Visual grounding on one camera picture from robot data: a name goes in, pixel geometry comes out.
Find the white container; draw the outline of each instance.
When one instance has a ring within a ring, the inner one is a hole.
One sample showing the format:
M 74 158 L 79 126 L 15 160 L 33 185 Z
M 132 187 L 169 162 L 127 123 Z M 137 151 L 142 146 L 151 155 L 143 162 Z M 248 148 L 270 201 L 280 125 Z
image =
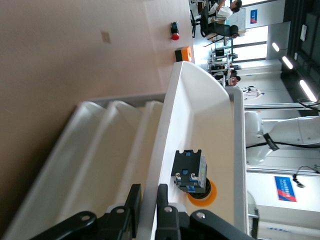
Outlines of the white container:
M 240 89 L 224 89 L 193 63 L 177 62 L 166 95 L 94 102 L 73 115 L 4 239 L 31 238 L 80 211 L 100 217 L 124 203 L 134 183 L 144 188 L 136 239 L 153 239 L 159 184 L 168 184 L 169 202 L 184 204 L 188 214 L 198 209 L 171 181 L 175 152 L 186 149 L 202 150 L 217 187 L 207 209 L 248 232 Z

